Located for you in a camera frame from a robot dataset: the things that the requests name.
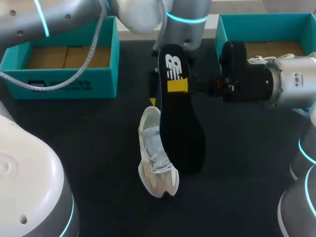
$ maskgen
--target white sneaker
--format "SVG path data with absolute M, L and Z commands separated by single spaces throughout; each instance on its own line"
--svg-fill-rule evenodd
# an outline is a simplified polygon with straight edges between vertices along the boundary
M 142 160 L 139 176 L 148 192 L 161 198 L 165 192 L 174 196 L 179 187 L 179 172 L 163 149 L 160 132 L 160 110 L 145 109 L 138 128 Z

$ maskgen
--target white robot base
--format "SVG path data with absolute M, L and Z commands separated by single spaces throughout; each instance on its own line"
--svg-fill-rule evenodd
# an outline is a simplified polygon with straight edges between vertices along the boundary
M 6 117 L 0 116 L 0 236 L 77 237 L 79 213 L 60 159 Z

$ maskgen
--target cable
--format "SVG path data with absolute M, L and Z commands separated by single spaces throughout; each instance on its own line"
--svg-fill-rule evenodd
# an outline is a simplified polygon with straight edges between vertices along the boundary
M 106 6 L 106 3 L 107 3 L 107 0 L 103 1 L 103 0 L 99 0 L 100 2 L 100 5 L 101 5 L 101 15 L 100 15 L 100 18 L 99 18 L 99 21 L 98 21 L 98 25 L 95 29 L 95 33 L 94 33 L 94 36 L 93 36 L 93 41 L 92 41 L 92 44 L 91 44 L 91 48 L 90 48 L 90 51 L 88 53 L 88 56 L 84 62 L 84 64 L 81 66 L 81 68 L 71 77 L 69 78 L 68 80 L 64 81 L 63 83 L 60 83 L 58 85 L 54 85 L 54 86 L 48 86 L 48 87 L 39 87 L 39 86 L 33 86 L 33 85 L 29 85 L 29 84 L 26 84 L 24 82 L 21 82 L 11 76 L 9 76 L 8 74 L 5 74 L 3 72 L 0 72 L 0 77 L 2 77 L 3 79 L 15 84 L 15 85 L 18 85 L 20 87 L 23 87 L 25 89 L 28 89 L 28 90 L 34 90 L 34 91 L 51 91 L 51 90 L 57 90 L 57 89 L 60 89 L 60 88 L 63 88 L 67 85 L 69 85 L 70 83 L 72 83 L 74 80 L 76 80 L 78 77 L 81 76 L 81 74 L 87 69 L 89 63 L 91 62 L 93 56 L 94 56 L 94 52 L 95 52 L 95 49 L 97 47 L 97 44 L 98 44 L 98 40 L 99 40 L 99 35 L 100 35 L 100 31 L 101 31 L 101 28 L 102 28 L 102 24 L 103 24 L 103 20 L 104 18 L 107 16 L 107 10 L 105 8 Z
M 153 50 L 154 51 L 157 51 L 161 42 L 162 42 L 162 38 L 163 38 L 163 35 L 164 35 L 164 32 L 166 30 L 166 27 L 167 27 L 167 20 L 168 20 L 168 17 L 167 17 L 167 7 L 166 7 L 166 4 L 164 2 L 164 0 L 159 0 L 160 2 L 160 5 L 161 5 L 161 8 L 162 8 L 162 24 L 161 24 L 161 29 L 160 29 L 160 32 L 159 32 L 159 36 L 155 42 L 155 45 L 153 47 Z

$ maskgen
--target white cable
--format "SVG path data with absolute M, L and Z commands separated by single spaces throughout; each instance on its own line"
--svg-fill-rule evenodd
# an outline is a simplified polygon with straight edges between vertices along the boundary
M 160 32 L 159 32 L 159 36 L 155 42 L 155 45 L 153 47 L 153 50 L 154 51 L 157 51 L 158 48 L 160 47 L 160 44 L 162 42 L 162 38 L 163 38 L 163 35 L 164 35 L 164 32 L 166 30 L 166 27 L 167 27 L 167 20 L 168 20 L 168 17 L 167 17 L 167 7 L 166 7 L 166 4 L 164 2 L 164 0 L 158 0 L 160 5 L 161 5 L 161 9 L 162 9 L 162 24 L 161 24 L 161 29 L 160 29 Z
M 105 2 L 103 2 L 103 0 L 99 0 L 99 2 L 100 2 L 102 10 L 101 10 L 101 15 L 100 15 L 100 19 L 99 19 L 98 25 L 97 25 L 97 27 L 95 29 L 95 33 L 94 33 L 94 36 L 93 36 L 93 41 L 92 41 L 92 44 L 91 44 L 90 51 L 88 53 L 88 56 L 87 56 L 84 64 L 81 66 L 81 68 L 71 78 L 69 78 L 68 80 L 66 80 L 63 83 L 60 83 L 58 85 L 48 86 L 48 87 L 39 87 L 39 86 L 28 85 L 28 84 L 26 84 L 24 82 L 21 82 L 21 81 L 15 79 L 15 78 L 9 76 L 8 74 L 3 73 L 3 72 L 0 72 L 0 77 L 2 77 L 5 80 L 8 80 L 9 82 L 11 82 L 11 83 L 13 83 L 15 85 L 18 85 L 18 86 L 23 87 L 23 88 L 28 89 L 28 90 L 35 90 L 35 91 L 57 90 L 57 89 L 60 89 L 60 88 L 63 88 L 65 86 L 69 85 L 74 80 L 76 80 L 78 77 L 80 77 L 81 74 L 87 69 L 89 63 L 91 62 L 91 60 L 92 60 L 92 58 L 94 56 L 94 52 L 95 52 L 95 49 L 96 49 L 97 44 L 98 44 L 99 35 L 100 35 L 101 28 L 102 28 L 103 20 L 104 20 L 104 18 L 107 15 L 107 11 L 106 11 L 106 8 L 105 8 L 107 0 Z
M 279 58 L 281 59 L 281 58 L 294 58 L 294 57 L 295 57 L 294 54 L 288 53 L 288 54 L 281 56 Z M 277 59 L 277 58 L 276 57 L 263 58 L 261 56 L 256 56 L 255 58 L 248 59 L 248 63 L 249 64 L 266 64 L 271 59 Z

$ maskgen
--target cardboard box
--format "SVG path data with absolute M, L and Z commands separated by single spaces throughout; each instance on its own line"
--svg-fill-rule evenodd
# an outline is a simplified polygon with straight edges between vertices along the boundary
M 52 86 L 73 76 L 84 63 L 97 22 L 73 31 L 6 50 L 0 70 L 36 86 Z M 55 91 L 36 92 L 7 82 L 16 100 L 115 98 L 119 72 L 119 34 L 115 17 L 107 18 L 89 68 L 73 83 Z
M 219 57 L 226 41 L 246 42 L 247 57 L 306 56 L 316 51 L 316 19 L 311 13 L 220 15 L 216 32 Z

